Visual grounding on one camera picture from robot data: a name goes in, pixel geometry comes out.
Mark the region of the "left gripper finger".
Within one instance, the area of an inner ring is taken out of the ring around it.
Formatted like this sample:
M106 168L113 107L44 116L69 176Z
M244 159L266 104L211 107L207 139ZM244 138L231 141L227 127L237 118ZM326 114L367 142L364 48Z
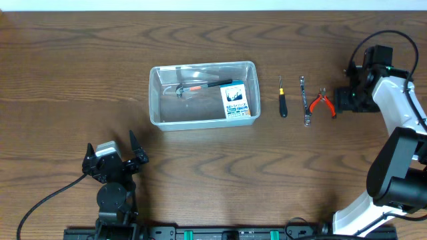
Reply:
M140 164L145 164L149 162L149 158L146 155L145 150L143 147L139 144L135 134L132 130L129 131L129 139L131 143L131 150L133 154L135 155L135 160L137 160Z
M91 143L87 144L87 151L85 154L85 164L90 164L94 159L96 159L96 154L93 149L93 146Z

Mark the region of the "red handled pliers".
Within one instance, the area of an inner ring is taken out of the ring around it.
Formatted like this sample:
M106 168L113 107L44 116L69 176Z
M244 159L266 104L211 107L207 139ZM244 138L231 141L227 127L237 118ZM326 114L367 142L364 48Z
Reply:
M310 103L310 106L308 108L310 114L313 113L316 105L319 102L324 102L328 106L333 119L335 119L337 117L334 104L329 100L328 96L326 95L326 89L325 88L320 88L318 96Z

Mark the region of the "silver ring wrench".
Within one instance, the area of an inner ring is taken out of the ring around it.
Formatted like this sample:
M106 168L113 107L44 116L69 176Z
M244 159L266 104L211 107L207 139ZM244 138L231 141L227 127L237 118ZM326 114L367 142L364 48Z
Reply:
M305 91L305 79L304 76L300 76L300 91L302 95L302 103L304 107L304 125L306 127L309 127L311 125L311 113L309 110L309 105L306 98L306 91Z

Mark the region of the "black yellow screwdriver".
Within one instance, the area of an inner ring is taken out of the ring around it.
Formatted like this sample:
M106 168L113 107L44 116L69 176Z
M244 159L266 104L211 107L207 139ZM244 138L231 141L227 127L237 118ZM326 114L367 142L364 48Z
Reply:
M279 76L279 82L280 82L280 94L279 94L279 112L280 116L283 118L286 118L288 116L288 108L286 105L286 96L284 94L284 88L282 86L282 76Z

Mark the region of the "clear plastic container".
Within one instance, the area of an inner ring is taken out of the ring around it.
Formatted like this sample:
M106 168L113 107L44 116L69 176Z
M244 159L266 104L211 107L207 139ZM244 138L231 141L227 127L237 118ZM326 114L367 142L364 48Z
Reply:
M226 119L220 86L187 91L182 97L175 93L179 84L193 87L227 79L244 82L249 118ZM260 113L258 75L251 61L156 66L150 71L149 116L162 131L251 125Z

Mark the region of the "small black hammer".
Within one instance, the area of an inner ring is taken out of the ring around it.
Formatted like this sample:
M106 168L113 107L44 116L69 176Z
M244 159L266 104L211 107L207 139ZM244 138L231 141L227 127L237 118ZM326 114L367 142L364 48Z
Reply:
M231 84L232 82L233 82L232 79L227 79L227 80L216 81L213 83L206 83L203 85L196 85L193 87L184 87L182 84L179 84L175 89L175 93L178 97L182 97L183 93L187 91L197 91L203 88L217 87L221 85Z

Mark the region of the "blue white screw box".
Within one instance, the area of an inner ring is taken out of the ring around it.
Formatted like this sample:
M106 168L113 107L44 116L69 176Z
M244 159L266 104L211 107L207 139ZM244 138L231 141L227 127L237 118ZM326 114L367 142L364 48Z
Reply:
M232 81L220 86L226 119L243 119L251 116L243 81Z

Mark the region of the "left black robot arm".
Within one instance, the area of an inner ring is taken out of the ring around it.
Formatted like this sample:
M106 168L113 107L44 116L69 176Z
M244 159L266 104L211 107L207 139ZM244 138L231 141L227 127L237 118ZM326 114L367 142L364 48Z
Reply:
M110 141L93 148L87 145L82 172L102 184L97 193L99 206L94 239L142 239L145 233L135 222L139 212L133 175L149 162L133 131L129 132L134 158L124 161L116 142Z

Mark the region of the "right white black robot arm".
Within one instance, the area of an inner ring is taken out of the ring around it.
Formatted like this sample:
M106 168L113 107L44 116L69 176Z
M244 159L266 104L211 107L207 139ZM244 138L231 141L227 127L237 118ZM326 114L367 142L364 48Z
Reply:
M365 237L392 218L426 208L426 114L408 71L392 65L393 49L375 45L351 63L347 87L334 91L336 112L381 113L389 138L373 161L366 190L332 220L332 233Z

